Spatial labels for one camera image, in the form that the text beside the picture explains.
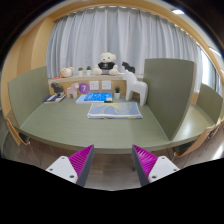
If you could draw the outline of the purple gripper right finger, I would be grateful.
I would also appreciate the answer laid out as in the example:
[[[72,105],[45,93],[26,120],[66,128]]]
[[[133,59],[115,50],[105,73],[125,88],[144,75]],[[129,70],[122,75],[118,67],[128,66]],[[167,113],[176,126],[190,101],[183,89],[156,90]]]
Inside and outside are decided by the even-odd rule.
[[[179,170],[166,156],[157,157],[136,145],[132,146],[132,156],[142,186]]]

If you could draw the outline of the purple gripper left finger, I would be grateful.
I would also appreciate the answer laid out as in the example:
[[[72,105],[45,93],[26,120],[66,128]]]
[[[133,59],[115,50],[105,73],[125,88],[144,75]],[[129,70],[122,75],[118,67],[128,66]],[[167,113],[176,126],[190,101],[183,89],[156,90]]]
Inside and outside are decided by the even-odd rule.
[[[94,146],[90,145],[69,157],[60,156],[47,168],[47,171],[84,187],[92,165],[94,153]]]

